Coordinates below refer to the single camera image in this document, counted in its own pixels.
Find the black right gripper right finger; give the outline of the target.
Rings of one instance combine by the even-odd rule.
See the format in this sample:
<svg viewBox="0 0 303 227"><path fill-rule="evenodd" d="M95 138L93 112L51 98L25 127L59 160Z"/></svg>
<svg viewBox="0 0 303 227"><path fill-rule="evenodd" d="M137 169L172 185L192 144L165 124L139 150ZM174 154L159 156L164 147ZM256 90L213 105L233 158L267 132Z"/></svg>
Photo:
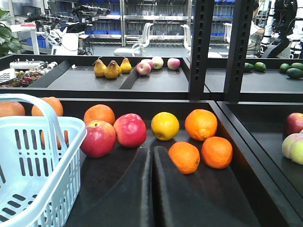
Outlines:
<svg viewBox="0 0 303 227"><path fill-rule="evenodd" d="M201 194L163 146L153 149L153 212L157 227L258 227L245 198L224 208Z"/></svg>

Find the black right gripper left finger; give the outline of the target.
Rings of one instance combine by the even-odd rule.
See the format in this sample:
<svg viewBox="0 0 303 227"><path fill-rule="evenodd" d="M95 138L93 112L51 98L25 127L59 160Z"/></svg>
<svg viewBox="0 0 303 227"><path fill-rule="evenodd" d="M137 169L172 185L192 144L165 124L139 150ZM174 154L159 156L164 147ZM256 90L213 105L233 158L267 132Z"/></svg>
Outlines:
<svg viewBox="0 0 303 227"><path fill-rule="evenodd" d="M117 184L82 214L70 215L66 227L152 227L152 157L139 148Z"/></svg>

